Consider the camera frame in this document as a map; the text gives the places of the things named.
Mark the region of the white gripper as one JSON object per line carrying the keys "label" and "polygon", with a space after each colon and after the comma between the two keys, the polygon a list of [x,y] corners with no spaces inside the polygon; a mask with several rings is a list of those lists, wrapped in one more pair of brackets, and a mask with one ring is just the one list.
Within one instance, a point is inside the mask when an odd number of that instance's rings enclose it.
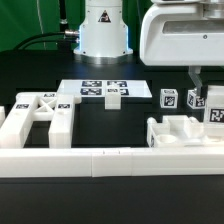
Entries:
{"label": "white gripper", "polygon": [[200,66],[224,65],[224,3],[154,3],[142,21],[139,54],[148,66],[190,66],[200,97]]}

